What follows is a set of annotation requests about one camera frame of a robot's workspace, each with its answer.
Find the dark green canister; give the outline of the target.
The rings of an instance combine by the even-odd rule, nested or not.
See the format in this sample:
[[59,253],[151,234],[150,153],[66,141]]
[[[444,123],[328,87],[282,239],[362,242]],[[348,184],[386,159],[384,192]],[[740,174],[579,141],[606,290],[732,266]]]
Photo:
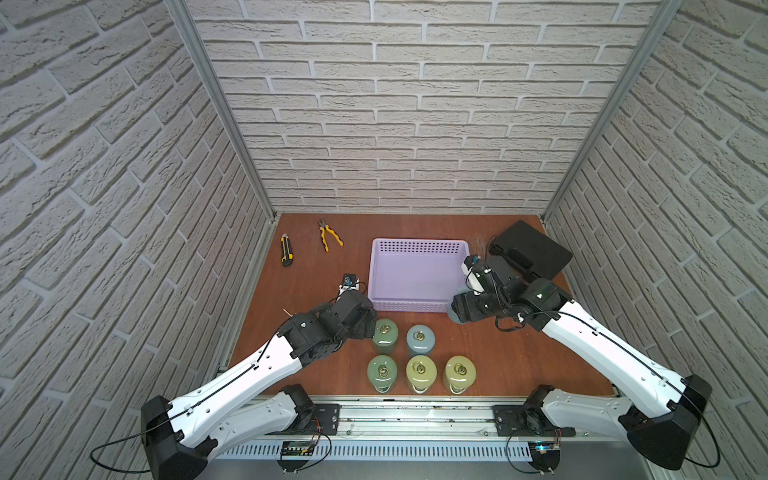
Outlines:
[[376,321],[372,341],[374,349],[379,355],[391,355],[394,353],[399,329],[391,319],[381,318]]
[[378,355],[368,363],[366,375],[377,393],[386,394],[396,382],[398,367],[390,356]]

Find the light blue canister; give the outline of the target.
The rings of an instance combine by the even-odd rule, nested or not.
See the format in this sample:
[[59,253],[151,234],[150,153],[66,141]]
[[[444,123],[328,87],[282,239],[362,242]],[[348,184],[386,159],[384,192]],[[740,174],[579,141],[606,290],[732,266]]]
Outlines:
[[429,356],[435,347],[436,336],[430,327],[414,325],[406,334],[406,344],[410,357]]
[[474,298],[474,292],[468,287],[460,288],[453,296],[447,309],[447,315],[456,324],[472,322],[470,301]]

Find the yellow-green canister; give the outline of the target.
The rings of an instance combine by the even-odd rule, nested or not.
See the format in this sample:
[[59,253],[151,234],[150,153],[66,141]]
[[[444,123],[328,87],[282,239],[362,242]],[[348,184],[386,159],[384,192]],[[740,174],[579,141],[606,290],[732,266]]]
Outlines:
[[443,369],[444,387],[452,395],[464,394],[475,383],[476,378],[477,370],[474,363],[462,355],[451,357]]
[[405,368],[407,382],[411,390],[418,395],[425,394],[437,379],[437,367],[426,355],[413,356]]

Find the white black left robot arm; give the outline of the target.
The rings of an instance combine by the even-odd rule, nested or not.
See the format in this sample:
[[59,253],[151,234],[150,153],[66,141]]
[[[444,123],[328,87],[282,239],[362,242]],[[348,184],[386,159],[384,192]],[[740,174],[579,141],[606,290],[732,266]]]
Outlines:
[[370,339],[377,312],[356,289],[285,320],[255,352],[219,377],[174,399],[155,396],[141,408],[141,445],[155,479],[194,479],[208,462],[255,437],[304,428],[314,405],[299,385],[251,400],[349,339]]

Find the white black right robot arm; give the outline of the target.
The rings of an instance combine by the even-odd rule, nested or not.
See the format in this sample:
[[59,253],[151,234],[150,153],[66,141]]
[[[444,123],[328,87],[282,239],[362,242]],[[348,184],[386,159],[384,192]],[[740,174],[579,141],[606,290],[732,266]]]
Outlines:
[[545,426],[573,428],[628,442],[651,463],[678,470],[712,393],[697,375],[683,377],[651,360],[594,319],[550,280],[525,283],[500,278],[490,267],[464,266],[465,287],[452,300],[450,315],[461,324],[510,319],[576,353],[619,391],[613,397],[538,386],[526,399],[523,421],[530,432]]

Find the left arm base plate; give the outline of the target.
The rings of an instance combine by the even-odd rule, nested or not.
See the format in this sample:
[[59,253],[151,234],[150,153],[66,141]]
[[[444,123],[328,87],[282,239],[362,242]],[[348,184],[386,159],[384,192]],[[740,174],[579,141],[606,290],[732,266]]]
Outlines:
[[324,433],[335,436],[339,426],[340,405],[334,403],[314,404],[311,409],[302,410],[286,429],[273,435],[311,435]]

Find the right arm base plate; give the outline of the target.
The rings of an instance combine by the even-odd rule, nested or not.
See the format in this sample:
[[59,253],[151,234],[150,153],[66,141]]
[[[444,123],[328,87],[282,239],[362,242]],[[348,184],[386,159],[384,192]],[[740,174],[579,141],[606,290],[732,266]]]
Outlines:
[[523,405],[494,405],[491,407],[499,437],[575,437],[572,427],[556,427],[540,409]]

